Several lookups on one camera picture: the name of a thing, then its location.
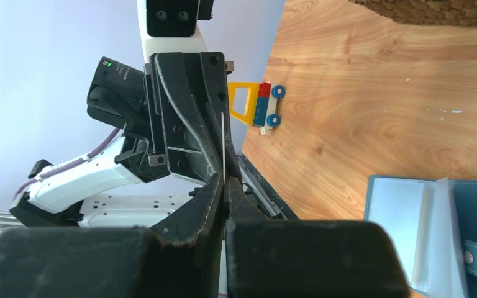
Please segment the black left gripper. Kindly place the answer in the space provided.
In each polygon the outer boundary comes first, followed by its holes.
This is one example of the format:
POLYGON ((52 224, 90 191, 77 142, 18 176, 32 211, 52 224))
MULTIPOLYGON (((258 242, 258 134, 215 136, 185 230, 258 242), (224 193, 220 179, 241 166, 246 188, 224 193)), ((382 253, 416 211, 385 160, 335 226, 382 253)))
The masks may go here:
POLYGON ((222 169, 223 112, 226 177, 241 181, 230 129, 223 53, 154 54, 153 80, 165 149, 159 119, 148 98, 148 78, 142 71, 115 63, 115 110, 122 118, 115 163, 143 183, 168 176, 170 171, 178 178, 204 184, 222 169))

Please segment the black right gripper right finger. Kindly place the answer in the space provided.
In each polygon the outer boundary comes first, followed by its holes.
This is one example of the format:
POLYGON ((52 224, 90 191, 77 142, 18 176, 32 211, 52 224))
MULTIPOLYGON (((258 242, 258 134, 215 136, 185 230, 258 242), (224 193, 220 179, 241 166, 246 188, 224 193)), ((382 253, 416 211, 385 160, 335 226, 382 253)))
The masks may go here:
POLYGON ((361 220, 270 219, 227 178, 229 297, 409 297, 388 234, 361 220))

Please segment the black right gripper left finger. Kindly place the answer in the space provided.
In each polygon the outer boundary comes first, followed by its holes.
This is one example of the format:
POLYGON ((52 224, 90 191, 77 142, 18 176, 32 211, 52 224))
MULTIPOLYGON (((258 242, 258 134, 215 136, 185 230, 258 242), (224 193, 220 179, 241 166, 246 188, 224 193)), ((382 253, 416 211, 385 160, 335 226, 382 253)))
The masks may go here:
POLYGON ((0 297, 217 297, 221 174, 154 227, 0 233, 0 297))

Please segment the teal leather card holder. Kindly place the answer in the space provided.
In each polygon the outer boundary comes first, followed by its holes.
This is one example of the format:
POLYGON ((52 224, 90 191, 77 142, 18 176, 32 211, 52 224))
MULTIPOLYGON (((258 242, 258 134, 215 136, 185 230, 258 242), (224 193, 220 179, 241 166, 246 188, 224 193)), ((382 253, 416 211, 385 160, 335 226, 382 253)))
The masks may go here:
POLYGON ((364 218, 392 239, 414 291, 477 297, 477 180, 372 175, 364 218))

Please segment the gold card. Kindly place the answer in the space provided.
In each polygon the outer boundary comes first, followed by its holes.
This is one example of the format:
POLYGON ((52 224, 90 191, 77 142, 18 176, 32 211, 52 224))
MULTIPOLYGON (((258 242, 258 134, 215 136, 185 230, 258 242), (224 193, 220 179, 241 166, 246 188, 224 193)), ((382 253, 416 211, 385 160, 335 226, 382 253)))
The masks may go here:
MULTIPOLYGON (((225 154, 225 114, 221 113, 221 135, 222 135, 222 180, 225 183, 226 180, 226 154, 225 154)), ((219 290, 220 284, 222 283, 224 287, 227 286, 227 278, 225 275, 225 240, 224 240, 225 233, 222 234, 222 249, 221 249, 221 256, 220 256, 220 270, 219 270, 219 290)))

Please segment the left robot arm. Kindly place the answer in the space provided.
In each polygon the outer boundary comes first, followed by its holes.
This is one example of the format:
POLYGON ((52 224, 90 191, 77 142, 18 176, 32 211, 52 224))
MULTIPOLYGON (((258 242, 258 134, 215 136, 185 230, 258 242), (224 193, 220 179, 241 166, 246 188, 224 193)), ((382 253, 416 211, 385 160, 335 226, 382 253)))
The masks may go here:
POLYGON ((150 225, 154 202, 108 191, 171 175, 198 184, 216 172, 241 178, 230 137, 229 74, 221 52, 157 53, 142 71, 102 57, 87 113, 112 132, 70 161, 38 160, 10 213, 28 227, 150 225))

